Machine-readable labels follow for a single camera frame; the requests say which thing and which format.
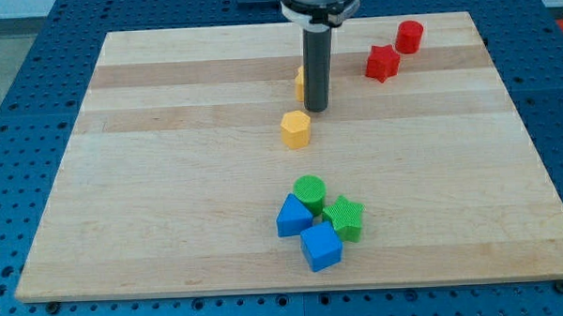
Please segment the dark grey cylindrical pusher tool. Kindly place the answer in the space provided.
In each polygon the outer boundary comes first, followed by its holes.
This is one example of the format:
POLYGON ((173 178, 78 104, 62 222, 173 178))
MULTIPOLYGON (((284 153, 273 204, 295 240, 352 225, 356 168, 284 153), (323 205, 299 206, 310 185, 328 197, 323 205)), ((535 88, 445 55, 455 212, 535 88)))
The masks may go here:
POLYGON ((323 112, 328 106, 331 54, 331 30, 325 32, 304 31, 304 105, 314 113, 323 112))

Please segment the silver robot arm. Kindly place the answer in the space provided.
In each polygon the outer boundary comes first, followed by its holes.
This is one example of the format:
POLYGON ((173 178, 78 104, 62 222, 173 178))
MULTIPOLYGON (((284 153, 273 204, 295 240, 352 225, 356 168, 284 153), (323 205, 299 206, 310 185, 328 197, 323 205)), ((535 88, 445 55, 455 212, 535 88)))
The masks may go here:
POLYGON ((281 12, 302 30, 304 106, 327 109, 331 69, 331 31, 354 16, 361 0, 280 0, 281 12))

